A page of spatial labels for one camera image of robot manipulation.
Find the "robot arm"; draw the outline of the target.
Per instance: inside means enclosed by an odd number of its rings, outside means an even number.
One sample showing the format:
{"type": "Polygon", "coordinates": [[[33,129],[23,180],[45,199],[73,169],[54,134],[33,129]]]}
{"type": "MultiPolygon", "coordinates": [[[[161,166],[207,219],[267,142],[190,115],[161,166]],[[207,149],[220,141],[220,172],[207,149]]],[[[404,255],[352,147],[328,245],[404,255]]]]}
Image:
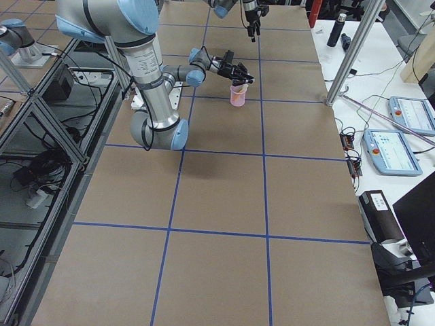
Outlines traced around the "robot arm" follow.
{"type": "Polygon", "coordinates": [[[133,114],[132,138],[145,149],[180,150],[188,139],[189,125],[170,102],[176,82],[198,87],[207,71],[230,79],[234,86],[250,84],[254,77],[242,63],[232,63],[231,51],[215,57],[204,48],[194,48],[187,66],[164,65],[156,34],[158,16],[155,1],[58,1],[56,9],[59,31],[92,43],[111,37],[126,57],[145,105],[133,114]]]}
{"type": "Polygon", "coordinates": [[[269,5],[260,4],[256,0],[204,0],[204,2],[221,19],[226,17],[236,4],[239,4],[241,15],[245,15],[241,19],[242,25],[253,43],[256,42],[256,37],[260,36],[261,18],[269,13],[269,5]]]}

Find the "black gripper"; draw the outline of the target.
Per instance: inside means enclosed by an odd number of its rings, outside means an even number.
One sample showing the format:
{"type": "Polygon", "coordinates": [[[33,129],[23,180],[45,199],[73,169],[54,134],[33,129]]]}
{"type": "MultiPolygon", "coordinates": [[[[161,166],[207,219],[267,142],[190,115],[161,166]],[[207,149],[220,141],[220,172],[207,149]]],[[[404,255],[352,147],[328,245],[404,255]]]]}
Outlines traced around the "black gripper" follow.
{"type": "Polygon", "coordinates": [[[256,42],[256,38],[260,36],[260,18],[268,14],[268,5],[261,3],[243,3],[243,11],[248,23],[248,36],[251,37],[252,42],[256,42]]]}
{"type": "Polygon", "coordinates": [[[237,65],[232,63],[234,52],[228,50],[223,57],[216,57],[217,74],[232,80],[233,86],[252,84],[255,77],[251,75],[247,67],[239,62],[237,65]]]}

